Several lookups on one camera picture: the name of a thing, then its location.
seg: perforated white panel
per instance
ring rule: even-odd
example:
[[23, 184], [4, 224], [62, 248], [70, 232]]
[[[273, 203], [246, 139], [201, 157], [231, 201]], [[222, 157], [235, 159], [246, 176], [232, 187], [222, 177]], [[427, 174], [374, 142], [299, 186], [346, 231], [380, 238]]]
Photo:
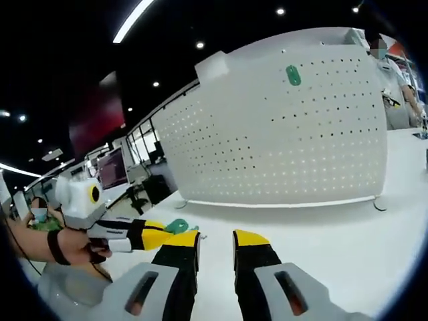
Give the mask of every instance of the perforated white panel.
[[[291, 85], [296, 66], [302, 83]], [[296, 204], [380, 195], [383, 102], [355, 45], [278, 53], [201, 86], [154, 118], [181, 195]]]

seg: black strap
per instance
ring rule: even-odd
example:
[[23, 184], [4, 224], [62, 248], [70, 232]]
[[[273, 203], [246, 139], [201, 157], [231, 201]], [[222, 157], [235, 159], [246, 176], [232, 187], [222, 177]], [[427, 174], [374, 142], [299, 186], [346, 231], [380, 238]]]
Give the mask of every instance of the black strap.
[[64, 257], [60, 249], [60, 245], [58, 244], [58, 233], [60, 230], [49, 231], [47, 234], [47, 244], [49, 245], [49, 249], [51, 250], [52, 256], [55, 261], [61, 265], [70, 265], [69, 261]]

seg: ceiling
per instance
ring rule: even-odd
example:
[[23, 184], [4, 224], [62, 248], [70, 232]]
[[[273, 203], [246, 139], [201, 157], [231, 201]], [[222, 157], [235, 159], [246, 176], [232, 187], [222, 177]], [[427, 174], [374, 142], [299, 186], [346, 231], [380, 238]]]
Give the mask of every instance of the ceiling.
[[[122, 43], [112, 43], [139, 0], [75, 0], [56, 7], [33, 2], [10, 3], [0, 13], [3, 30], [9, 30], [0, 60], [0, 109], [11, 113], [0, 117], [0, 163], [37, 174], [73, 158], [70, 114], [84, 89], [114, 70], [130, 130], [196, 79], [195, 64], [219, 50], [228, 53], [299, 29], [372, 23], [363, 10], [352, 12], [360, 1], [308, 6], [291, 0], [156, 0]], [[276, 13], [280, 7], [286, 10], [283, 16]], [[379, 30], [390, 34], [382, 26]], [[198, 41], [205, 43], [203, 49], [196, 48]], [[154, 82], [160, 86], [153, 87]], [[23, 123], [18, 121], [22, 114], [27, 116]], [[57, 148], [64, 152], [59, 160], [41, 159]], [[34, 180], [5, 176], [9, 186], [19, 188]]]

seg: ceiling light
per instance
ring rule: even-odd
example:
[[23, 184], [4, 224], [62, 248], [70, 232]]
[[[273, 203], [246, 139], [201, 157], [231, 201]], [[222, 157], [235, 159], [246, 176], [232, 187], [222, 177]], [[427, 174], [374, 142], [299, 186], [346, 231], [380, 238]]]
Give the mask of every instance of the ceiling light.
[[128, 18], [126, 18], [122, 27], [120, 27], [116, 37], [114, 37], [113, 43], [122, 42], [126, 34], [134, 25], [135, 21], [146, 11], [148, 6], [151, 5], [153, 1], [154, 0], [141, 0], [141, 2], [135, 7], [134, 11], [129, 15]]
[[2, 117], [10, 117], [11, 113], [6, 110], [0, 110], [0, 116]]
[[0, 163], [0, 169], [4, 169], [6, 171], [11, 171], [14, 173], [18, 173], [18, 174], [22, 174], [22, 175], [27, 175], [27, 176], [32, 176], [32, 177], [41, 177], [41, 175], [38, 174], [33, 174], [30, 172], [26, 172], [26, 171], [22, 171], [20, 169], [16, 169], [15, 167], [9, 166], [9, 165], [5, 165], [5, 164], [1, 164]]

